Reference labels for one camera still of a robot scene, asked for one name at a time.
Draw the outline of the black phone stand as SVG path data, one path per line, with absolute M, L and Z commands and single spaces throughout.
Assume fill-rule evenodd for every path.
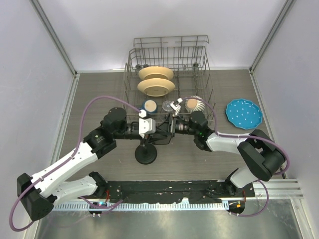
M 143 165 L 153 163 L 156 160 L 157 155 L 158 152 L 156 147 L 145 140 L 141 140 L 140 145 L 135 150 L 136 161 Z

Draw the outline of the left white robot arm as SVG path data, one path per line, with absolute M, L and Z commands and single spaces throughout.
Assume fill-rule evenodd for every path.
M 154 143 L 167 144 L 172 137 L 172 116 L 157 124 L 145 110 L 138 121 L 127 122 L 124 108 L 112 108 L 104 116 L 100 126 L 81 137 L 74 150 L 51 166 L 33 175 L 21 174 L 17 179 L 17 195 L 32 221 L 46 217 L 60 203 L 81 196 L 102 198 L 107 182 L 98 172 L 69 182 L 68 178 L 87 165 L 99 160 L 116 148 L 118 139 L 139 140 L 135 150 L 138 163 L 148 165 L 155 161 Z

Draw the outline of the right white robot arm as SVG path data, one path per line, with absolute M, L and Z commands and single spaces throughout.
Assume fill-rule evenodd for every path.
M 245 166 L 234 170 L 224 181 L 224 190 L 232 197 L 252 182 L 269 181 L 286 162 L 282 151 L 259 129 L 241 135 L 221 134 L 209 128 L 201 111 L 192 112 L 189 120 L 175 117 L 173 125 L 175 133 L 193 135 L 200 150 L 241 155 Z

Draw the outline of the striped ceramic bowl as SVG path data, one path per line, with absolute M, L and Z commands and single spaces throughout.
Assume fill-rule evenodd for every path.
M 185 101 L 185 109 L 188 113 L 192 113 L 195 111 L 205 111 L 205 103 L 201 101 L 201 97 L 192 96 L 191 99 L 187 99 Z

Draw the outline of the blue mug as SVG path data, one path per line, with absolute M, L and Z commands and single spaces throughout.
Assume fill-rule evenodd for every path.
M 142 109 L 149 114 L 156 114 L 158 111 L 158 106 L 153 100 L 146 100 L 142 103 Z

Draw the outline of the clear glass cup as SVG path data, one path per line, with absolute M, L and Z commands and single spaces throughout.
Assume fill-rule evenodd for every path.
M 171 107 L 172 101 L 164 101 L 162 104 L 162 111 L 166 113 L 174 113 L 175 109 Z

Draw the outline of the front beige plate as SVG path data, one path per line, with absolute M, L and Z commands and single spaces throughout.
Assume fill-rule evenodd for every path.
M 165 96 L 175 89 L 175 84 L 167 79 L 146 79 L 137 85 L 137 89 L 150 97 Z

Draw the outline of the beige plate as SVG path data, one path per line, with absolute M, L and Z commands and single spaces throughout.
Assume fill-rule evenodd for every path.
M 137 89 L 150 97 L 165 96 L 175 89 L 175 84 L 167 79 L 146 79 L 137 85 Z
M 148 66 L 139 71 L 139 78 L 141 80 L 151 79 L 151 78 L 162 78 L 171 80 L 174 73 L 171 69 L 162 66 Z

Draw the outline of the blue dotted plate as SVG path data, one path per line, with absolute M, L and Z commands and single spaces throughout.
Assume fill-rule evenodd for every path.
M 230 123 L 245 130 L 255 129 L 263 122 L 260 107 L 247 99 L 232 100 L 227 104 L 225 113 Z

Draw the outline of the rear beige plate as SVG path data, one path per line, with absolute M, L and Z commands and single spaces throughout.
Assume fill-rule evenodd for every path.
M 171 80 L 174 73 L 171 69 L 162 66 L 148 66 L 139 71 L 139 78 L 141 80 L 151 79 L 151 78 L 162 78 Z

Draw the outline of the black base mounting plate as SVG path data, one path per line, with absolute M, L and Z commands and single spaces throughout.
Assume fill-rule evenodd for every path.
M 227 183 L 216 180 L 109 181 L 103 194 L 84 198 L 108 199 L 111 203 L 122 200 L 130 204 L 179 204 L 187 198 L 191 204 L 203 204 L 221 202 L 222 198 L 255 197 L 252 183 L 243 189 L 228 190 Z

